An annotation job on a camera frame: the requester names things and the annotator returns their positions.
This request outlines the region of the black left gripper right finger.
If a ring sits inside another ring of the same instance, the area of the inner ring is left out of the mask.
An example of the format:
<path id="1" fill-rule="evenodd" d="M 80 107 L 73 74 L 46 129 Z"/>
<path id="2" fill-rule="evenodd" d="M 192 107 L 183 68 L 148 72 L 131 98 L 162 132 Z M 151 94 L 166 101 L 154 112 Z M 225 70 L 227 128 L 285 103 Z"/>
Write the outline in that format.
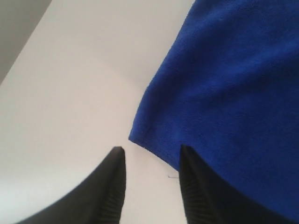
<path id="1" fill-rule="evenodd" d="M 182 145 L 179 184 L 189 224 L 290 224 L 234 189 L 190 146 Z"/>

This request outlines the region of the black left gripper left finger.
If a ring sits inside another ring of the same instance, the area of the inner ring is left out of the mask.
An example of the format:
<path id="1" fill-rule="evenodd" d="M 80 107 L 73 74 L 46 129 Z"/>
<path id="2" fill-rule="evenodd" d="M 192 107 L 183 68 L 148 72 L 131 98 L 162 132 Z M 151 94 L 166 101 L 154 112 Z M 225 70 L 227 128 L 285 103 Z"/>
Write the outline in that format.
<path id="1" fill-rule="evenodd" d="M 76 188 L 22 224 L 118 224 L 126 191 L 126 161 L 114 147 Z"/>

